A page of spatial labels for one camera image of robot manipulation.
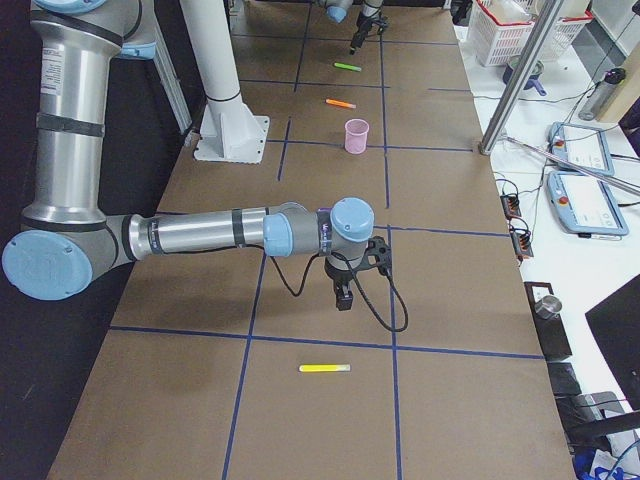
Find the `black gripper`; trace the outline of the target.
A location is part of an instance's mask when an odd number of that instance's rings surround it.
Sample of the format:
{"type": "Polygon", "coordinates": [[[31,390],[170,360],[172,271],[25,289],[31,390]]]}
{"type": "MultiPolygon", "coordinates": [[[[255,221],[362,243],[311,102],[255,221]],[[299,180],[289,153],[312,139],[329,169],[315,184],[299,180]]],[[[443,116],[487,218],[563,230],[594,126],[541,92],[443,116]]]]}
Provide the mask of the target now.
{"type": "Polygon", "coordinates": [[[364,43],[366,34],[371,31],[374,25],[378,25],[380,20],[380,14],[366,16],[360,13],[357,18],[358,31],[353,35],[350,42],[350,53],[355,54],[364,43]]]}
{"type": "Polygon", "coordinates": [[[333,281],[336,309],[350,310],[353,304],[353,293],[349,283],[356,278],[356,268],[349,261],[326,260],[324,270],[333,281]]]}

